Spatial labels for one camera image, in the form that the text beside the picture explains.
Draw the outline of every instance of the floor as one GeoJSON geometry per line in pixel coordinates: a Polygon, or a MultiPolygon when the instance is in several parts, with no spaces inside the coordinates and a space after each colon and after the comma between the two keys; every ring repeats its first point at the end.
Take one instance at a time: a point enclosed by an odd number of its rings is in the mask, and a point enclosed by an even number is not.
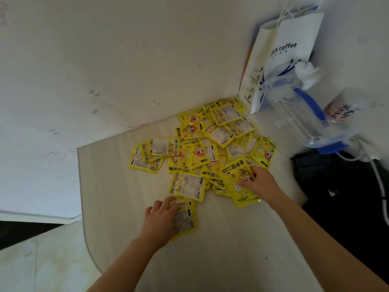
{"type": "Polygon", "coordinates": [[[2,292],[85,292],[99,276],[86,249],[82,221],[0,251],[2,292]]]}

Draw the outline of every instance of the clear plastic container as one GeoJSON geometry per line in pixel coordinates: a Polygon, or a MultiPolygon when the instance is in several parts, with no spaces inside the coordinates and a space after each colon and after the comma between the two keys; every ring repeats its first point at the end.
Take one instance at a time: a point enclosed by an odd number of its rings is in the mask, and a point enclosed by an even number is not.
{"type": "Polygon", "coordinates": [[[292,133],[307,147],[324,147],[358,133],[355,121],[328,121],[316,101],[301,90],[294,64],[277,67],[265,80],[262,91],[292,133]]]}

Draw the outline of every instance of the white table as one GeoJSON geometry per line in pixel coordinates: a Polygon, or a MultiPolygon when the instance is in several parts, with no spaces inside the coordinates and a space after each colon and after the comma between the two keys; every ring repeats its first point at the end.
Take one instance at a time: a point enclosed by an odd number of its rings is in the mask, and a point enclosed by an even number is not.
{"type": "MultiPolygon", "coordinates": [[[[302,204],[289,158],[302,146],[271,109],[249,116],[278,152],[270,172],[302,204]]],[[[165,160],[157,174],[127,167],[135,145],[174,136],[178,117],[78,149],[85,240],[96,266],[105,271],[136,238],[144,210],[167,197],[172,174],[165,160]]],[[[205,194],[197,203],[198,231],[168,243],[151,260],[137,291],[322,291],[278,215],[265,202],[242,209],[229,197],[205,194]]]]}

